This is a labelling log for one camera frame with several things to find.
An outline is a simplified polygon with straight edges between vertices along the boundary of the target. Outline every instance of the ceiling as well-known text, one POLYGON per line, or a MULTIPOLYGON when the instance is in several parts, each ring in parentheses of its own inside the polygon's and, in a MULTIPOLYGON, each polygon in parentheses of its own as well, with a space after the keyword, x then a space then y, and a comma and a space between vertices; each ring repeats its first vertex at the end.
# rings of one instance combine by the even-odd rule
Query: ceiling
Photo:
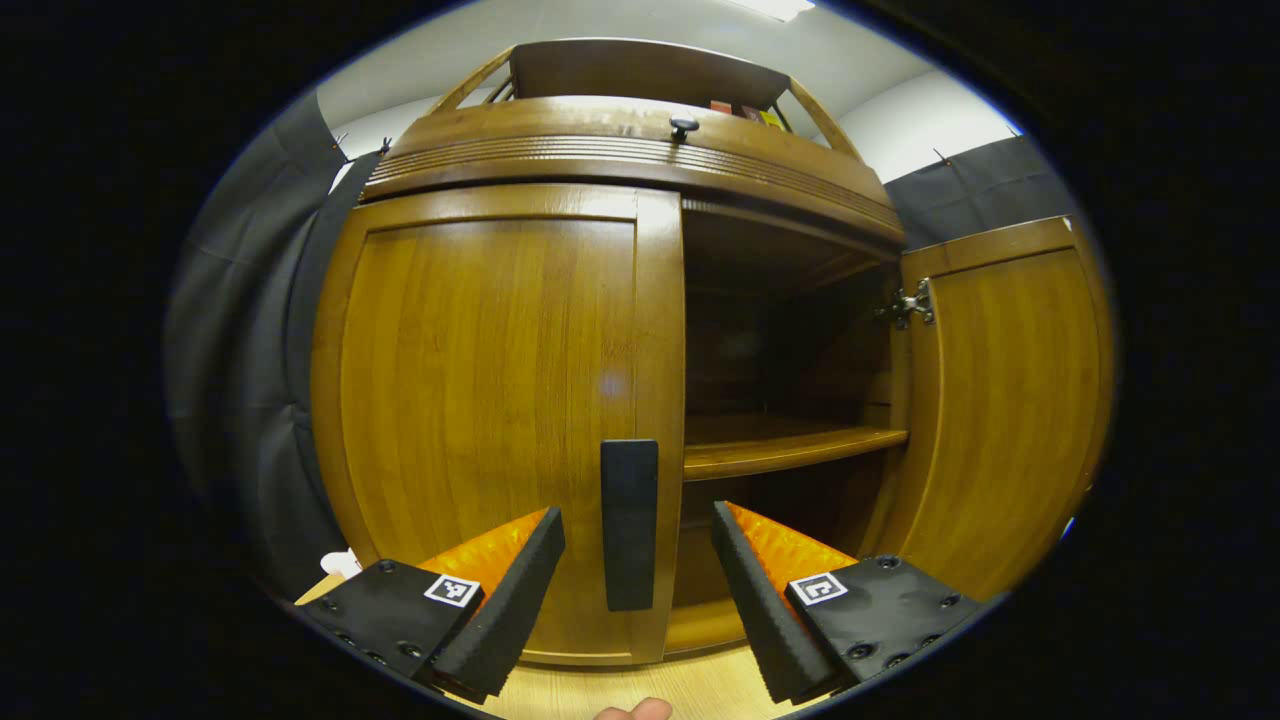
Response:
MULTIPOLYGON (((820 4, 782 23, 726 0, 477 0, 326 78, 317 88, 320 111, 333 128, 444 95, 504 47, 562 37, 637 37, 735 55, 795 77, 836 118, 933 69, 820 4)), ((502 77, 494 73, 492 85, 502 77)), ((782 111, 797 135, 818 132, 790 94, 782 111)))

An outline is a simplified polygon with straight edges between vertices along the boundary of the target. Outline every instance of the wooden floor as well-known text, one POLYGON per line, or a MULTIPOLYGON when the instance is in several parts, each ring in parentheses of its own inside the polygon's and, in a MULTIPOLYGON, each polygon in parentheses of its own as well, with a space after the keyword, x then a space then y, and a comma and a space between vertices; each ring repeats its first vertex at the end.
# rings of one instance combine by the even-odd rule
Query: wooden floor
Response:
POLYGON ((822 700, 774 705, 745 643, 631 669, 517 665, 502 696, 483 706, 449 697, 500 717, 590 720, 605 707, 631 710, 650 696, 672 705, 672 720, 768 720, 822 700))

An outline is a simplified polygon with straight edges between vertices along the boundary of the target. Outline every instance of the ceiling light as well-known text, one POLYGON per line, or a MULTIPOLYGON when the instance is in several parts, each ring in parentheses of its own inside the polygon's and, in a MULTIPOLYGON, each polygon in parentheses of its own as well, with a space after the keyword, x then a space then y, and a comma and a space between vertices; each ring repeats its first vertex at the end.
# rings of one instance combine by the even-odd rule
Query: ceiling light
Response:
POLYGON ((787 22, 795 19, 800 13, 813 8, 809 0, 728 0, 735 5, 750 8, 756 13, 764 13, 773 19, 787 22))

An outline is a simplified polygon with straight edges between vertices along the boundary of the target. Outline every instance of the white wall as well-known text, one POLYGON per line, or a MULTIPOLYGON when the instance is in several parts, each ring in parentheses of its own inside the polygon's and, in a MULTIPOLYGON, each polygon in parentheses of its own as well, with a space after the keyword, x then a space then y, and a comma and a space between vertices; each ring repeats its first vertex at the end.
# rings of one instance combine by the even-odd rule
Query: white wall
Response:
MULTIPOLYGON (((1021 132, 982 97, 940 70, 886 90, 838 123, 881 182, 937 163, 934 149, 951 156, 1012 137, 1010 127, 1021 132)), ((820 136, 814 140, 827 145, 820 136)))
MULTIPOLYGON (((489 96, 490 92, 493 92, 492 87, 477 88, 472 91, 471 95, 467 95, 462 102, 458 104, 458 106, 467 108, 470 105, 479 105, 485 97, 489 96)), ((381 147, 384 137, 389 137, 392 138, 392 142, 396 142, 399 136, 404 135, 408 126, 413 124, 413 120, 421 118, 422 114, 426 113, 426 110, 440 97, 440 95, 436 95, 435 97, 424 97, 422 100, 396 105, 394 108, 388 108, 380 113, 365 115, 364 118, 332 128, 330 132, 333 132, 334 140, 342 137, 343 133, 347 135, 339 147, 342 147, 342 151, 347 155, 347 158, 355 160, 361 155, 372 152, 381 147)), ((330 192, 333 192, 334 187, 338 187, 338 181, 340 181, 349 169, 351 163, 347 163, 340 170, 338 170, 338 176, 333 178, 333 186, 329 187, 330 192)))

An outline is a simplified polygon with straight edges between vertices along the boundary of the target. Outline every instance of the finger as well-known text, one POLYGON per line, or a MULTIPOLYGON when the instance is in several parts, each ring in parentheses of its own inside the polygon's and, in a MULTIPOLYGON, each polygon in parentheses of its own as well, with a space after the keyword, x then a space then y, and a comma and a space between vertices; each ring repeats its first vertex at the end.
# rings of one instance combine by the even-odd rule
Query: finger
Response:
POLYGON ((618 710, 617 707, 605 707, 604 710, 595 714, 594 720, 635 720, 635 716, 626 710, 618 710))
POLYGON ((668 720, 672 711, 669 702, 657 697, 646 697, 636 705, 631 716, 635 720, 668 720))

